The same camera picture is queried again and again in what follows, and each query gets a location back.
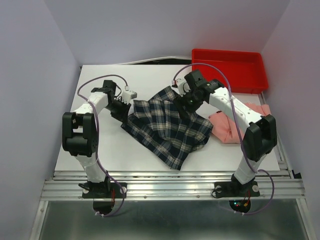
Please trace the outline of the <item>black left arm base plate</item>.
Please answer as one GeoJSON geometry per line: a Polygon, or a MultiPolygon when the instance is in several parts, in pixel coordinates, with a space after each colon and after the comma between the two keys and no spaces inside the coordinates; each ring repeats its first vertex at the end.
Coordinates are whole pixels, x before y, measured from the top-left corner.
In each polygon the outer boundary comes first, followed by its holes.
{"type": "Polygon", "coordinates": [[[116,199],[122,199],[123,194],[127,196],[127,183],[120,182],[119,187],[115,182],[99,182],[94,183],[87,181],[79,183],[82,189],[82,198],[93,200],[92,208],[99,214],[110,214],[115,208],[116,199]]]}

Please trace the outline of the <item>navy plaid skirt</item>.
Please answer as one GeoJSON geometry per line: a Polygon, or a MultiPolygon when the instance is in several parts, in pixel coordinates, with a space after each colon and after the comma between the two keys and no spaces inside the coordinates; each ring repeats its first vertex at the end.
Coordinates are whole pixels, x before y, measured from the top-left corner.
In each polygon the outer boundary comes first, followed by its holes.
{"type": "Polygon", "coordinates": [[[174,105],[176,97],[178,94],[167,86],[149,100],[134,100],[133,113],[121,127],[168,167],[179,171],[190,153],[207,144],[213,124],[197,113],[181,119],[174,105]]]}

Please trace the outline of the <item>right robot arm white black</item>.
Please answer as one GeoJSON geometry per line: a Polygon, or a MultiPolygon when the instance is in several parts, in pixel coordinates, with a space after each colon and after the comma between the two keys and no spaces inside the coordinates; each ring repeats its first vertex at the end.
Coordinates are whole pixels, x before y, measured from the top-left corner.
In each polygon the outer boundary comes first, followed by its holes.
{"type": "Polygon", "coordinates": [[[208,103],[233,119],[242,131],[241,162],[229,182],[216,183],[214,188],[217,198],[244,196],[253,189],[262,160],[278,143],[275,118],[250,109],[223,83],[217,79],[207,81],[199,70],[191,71],[184,79],[174,78],[172,87],[178,90],[173,103],[182,119],[189,118],[203,103],[208,103]]]}

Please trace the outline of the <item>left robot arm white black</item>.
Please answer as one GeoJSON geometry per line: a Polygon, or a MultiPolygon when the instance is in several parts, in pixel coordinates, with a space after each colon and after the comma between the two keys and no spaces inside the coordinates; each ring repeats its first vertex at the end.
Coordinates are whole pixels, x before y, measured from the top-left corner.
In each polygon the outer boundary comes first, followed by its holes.
{"type": "Polygon", "coordinates": [[[106,109],[111,117],[126,123],[131,101],[137,93],[128,85],[116,95],[118,85],[105,80],[102,87],[91,90],[89,97],[79,95],[84,103],[72,112],[62,116],[62,148],[77,159],[87,176],[87,184],[94,184],[94,191],[100,197],[111,193],[111,184],[107,170],[102,167],[98,157],[99,113],[106,109]]]}

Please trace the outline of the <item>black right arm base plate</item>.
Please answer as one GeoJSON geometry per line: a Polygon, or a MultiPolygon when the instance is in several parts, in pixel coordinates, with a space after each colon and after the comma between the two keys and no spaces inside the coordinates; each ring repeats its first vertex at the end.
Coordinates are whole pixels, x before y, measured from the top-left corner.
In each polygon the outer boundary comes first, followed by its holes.
{"type": "Polygon", "coordinates": [[[251,209],[251,198],[260,196],[260,189],[256,181],[245,185],[236,181],[218,181],[214,183],[211,196],[215,199],[230,198],[230,208],[244,215],[251,209]]]}

